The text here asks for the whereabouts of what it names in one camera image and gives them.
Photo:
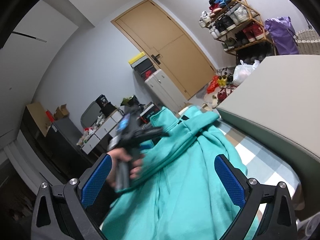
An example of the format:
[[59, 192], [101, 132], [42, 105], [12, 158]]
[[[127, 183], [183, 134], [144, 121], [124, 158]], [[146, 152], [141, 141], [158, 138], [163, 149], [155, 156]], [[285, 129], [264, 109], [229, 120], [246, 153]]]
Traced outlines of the person's left hand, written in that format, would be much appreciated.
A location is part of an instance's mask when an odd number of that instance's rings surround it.
[[131, 170], [129, 172], [130, 179], [137, 179], [140, 176], [140, 172], [143, 166], [144, 154], [140, 154], [139, 159], [132, 161], [132, 157], [126, 152], [124, 148], [115, 148], [108, 152], [108, 155], [112, 159], [112, 169], [108, 174], [106, 181], [112, 187], [116, 187], [116, 169], [119, 163], [131, 164]]

